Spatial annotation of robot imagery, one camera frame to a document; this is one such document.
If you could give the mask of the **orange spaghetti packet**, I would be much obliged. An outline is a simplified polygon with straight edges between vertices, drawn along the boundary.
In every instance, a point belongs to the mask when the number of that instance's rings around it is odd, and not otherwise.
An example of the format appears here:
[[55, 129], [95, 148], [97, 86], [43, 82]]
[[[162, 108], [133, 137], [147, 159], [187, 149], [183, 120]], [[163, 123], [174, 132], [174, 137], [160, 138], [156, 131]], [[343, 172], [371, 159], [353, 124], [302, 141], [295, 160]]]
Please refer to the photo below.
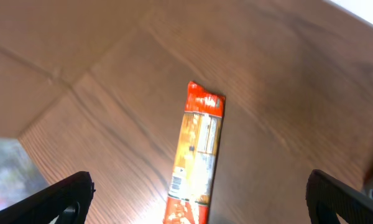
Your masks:
[[164, 223], [208, 222], [225, 99], [188, 84]]

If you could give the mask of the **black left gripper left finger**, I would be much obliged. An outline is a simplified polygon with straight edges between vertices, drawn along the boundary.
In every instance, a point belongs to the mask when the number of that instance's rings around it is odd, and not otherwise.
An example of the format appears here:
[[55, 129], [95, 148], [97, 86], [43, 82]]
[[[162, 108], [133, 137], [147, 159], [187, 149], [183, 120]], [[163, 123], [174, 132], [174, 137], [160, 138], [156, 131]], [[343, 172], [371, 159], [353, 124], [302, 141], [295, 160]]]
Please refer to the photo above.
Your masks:
[[90, 173], [79, 171], [1, 210], [0, 223], [84, 223], [94, 192]]

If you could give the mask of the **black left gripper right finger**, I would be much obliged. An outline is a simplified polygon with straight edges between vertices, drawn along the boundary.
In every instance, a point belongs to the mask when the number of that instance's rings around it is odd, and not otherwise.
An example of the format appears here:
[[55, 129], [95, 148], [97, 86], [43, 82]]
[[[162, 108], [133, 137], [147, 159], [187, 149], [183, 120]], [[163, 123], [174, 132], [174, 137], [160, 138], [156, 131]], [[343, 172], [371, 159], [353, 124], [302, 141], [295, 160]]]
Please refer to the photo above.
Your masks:
[[373, 200], [322, 170], [311, 172], [306, 185], [306, 204], [312, 224], [373, 224]]

